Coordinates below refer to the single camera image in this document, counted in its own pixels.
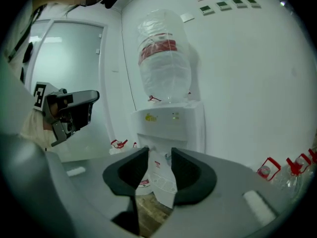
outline wall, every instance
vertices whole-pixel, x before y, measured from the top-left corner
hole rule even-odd
[[[114,138],[110,138],[110,140],[124,141],[125,139],[131,139],[131,133],[127,127],[125,105],[129,109],[132,97],[129,84],[126,82],[127,72],[122,48],[121,13],[116,10],[105,9],[101,4],[78,7],[66,16],[67,9],[69,8],[63,5],[48,6],[43,11],[40,19],[76,19],[96,22],[108,27],[106,38],[103,36],[101,44],[101,50],[104,50],[101,56],[105,61],[106,96],[114,130]]]
[[[272,156],[307,152],[317,127],[314,58],[300,27],[278,0],[220,12],[221,0],[133,0],[122,12],[127,68],[136,108],[148,106],[138,67],[137,25],[152,10],[195,16],[184,24],[206,118],[206,153],[258,167]],[[203,16],[210,5],[215,14]]]

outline wall control panel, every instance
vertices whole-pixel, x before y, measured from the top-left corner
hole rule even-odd
[[[216,2],[216,5],[219,7],[220,10],[230,10],[231,6],[228,5],[226,2]]]
[[[247,0],[252,8],[261,8],[261,5],[257,3],[255,0]]]
[[[237,6],[237,8],[247,8],[247,5],[242,2],[242,0],[232,0],[232,2]]]
[[[214,10],[211,9],[208,5],[207,6],[204,6],[204,7],[201,7],[200,10],[202,11],[203,15],[208,15],[208,14],[212,14],[214,13]]]

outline floor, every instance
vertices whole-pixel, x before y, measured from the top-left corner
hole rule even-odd
[[[159,203],[154,194],[136,196],[140,236],[150,237],[171,215],[172,209]]]

